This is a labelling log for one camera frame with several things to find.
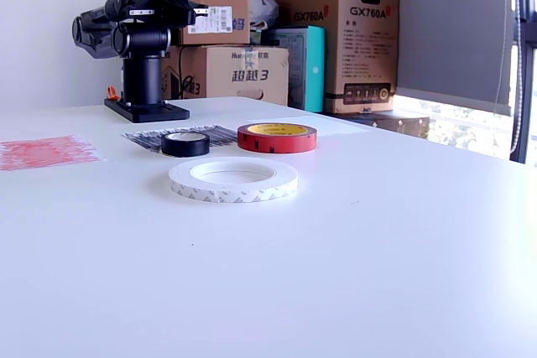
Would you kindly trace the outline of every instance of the black tape roll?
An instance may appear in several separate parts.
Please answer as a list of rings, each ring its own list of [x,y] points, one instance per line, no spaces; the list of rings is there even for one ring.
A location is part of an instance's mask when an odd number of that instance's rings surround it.
[[[165,134],[160,142],[162,152],[173,157],[197,157],[209,153],[209,136],[198,132]]]

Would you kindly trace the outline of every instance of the yellow label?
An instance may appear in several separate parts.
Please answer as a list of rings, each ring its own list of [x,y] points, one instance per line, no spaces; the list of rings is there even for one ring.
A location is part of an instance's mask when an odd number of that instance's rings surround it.
[[[262,123],[248,128],[249,132],[266,136],[296,136],[308,132],[307,127],[285,123]]]

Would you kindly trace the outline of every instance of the teal box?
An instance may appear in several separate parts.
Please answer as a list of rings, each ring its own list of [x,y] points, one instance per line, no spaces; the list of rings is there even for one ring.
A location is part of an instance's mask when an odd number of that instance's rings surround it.
[[[322,112],[325,93],[325,29],[287,27],[263,31],[263,44],[289,50],[288,106]]]

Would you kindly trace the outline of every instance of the red paper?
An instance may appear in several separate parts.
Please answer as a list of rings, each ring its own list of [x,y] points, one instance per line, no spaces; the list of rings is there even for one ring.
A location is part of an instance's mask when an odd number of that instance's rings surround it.
[[[0,170],[3,171],[99,160],[95,149],[80,136],[0,143]]]

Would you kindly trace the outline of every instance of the red tape roll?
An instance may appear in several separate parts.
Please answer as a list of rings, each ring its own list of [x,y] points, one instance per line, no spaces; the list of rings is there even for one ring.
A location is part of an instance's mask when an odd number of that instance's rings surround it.
[[[303,153],[317,146],[313,127],[291,123],[255,123],[237,130],[238,147],[257,153]]]

